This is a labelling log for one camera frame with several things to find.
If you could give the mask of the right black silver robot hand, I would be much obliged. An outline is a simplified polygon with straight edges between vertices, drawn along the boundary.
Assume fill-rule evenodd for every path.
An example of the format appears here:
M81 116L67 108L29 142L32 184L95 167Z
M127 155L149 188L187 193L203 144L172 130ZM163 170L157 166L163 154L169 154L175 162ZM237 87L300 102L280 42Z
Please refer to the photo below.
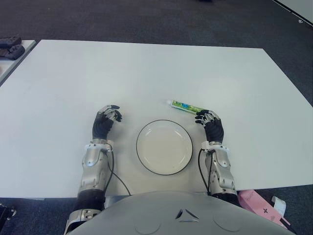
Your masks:
M201 110L196 113L195 119L195 123L203 125L208 142L223 143L224 129L222 121L215 112Z

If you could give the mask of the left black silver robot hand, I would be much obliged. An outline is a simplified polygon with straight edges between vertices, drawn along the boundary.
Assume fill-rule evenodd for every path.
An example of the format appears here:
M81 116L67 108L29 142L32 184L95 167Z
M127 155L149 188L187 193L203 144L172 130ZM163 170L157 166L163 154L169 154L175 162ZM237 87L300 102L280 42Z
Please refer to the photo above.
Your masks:
M92 127L92 138L106 140L113 123L122 121L122 114L117 105L106 105L100 109L95 117Z

